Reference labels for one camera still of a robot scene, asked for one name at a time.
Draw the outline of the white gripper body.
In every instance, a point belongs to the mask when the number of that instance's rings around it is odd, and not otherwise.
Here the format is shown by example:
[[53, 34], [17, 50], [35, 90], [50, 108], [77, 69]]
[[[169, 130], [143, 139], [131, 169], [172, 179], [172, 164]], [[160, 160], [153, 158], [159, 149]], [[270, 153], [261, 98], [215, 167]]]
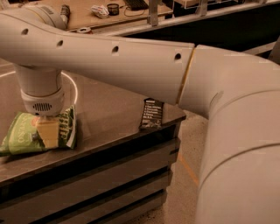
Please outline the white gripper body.
[[61, 88], [48, 96], [31, 96], [21, 91], [25, 109], [35, 116], [56, 116], [64, 106], [64, 91]]

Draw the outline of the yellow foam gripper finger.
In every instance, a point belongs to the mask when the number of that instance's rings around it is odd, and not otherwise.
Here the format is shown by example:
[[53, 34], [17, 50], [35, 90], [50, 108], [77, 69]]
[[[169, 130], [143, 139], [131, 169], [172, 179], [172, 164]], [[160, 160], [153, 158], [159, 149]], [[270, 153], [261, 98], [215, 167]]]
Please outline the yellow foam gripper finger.
[[40, 117], [36, 128], [47, 149], [59, 146], [59, 120], [56, 117]]

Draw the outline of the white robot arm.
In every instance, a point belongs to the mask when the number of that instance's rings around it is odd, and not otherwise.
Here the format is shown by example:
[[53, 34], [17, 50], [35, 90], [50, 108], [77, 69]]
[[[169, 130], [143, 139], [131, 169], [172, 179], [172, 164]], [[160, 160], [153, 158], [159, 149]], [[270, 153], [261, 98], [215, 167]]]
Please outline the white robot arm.
[[196, 224], [280, 224], [280, 72], [276, 63], [205, 45], [66, 31], [46, 5], [0, 12], [0, 50], [28, 111], [63, 106], [69, 71], [208, 119]]

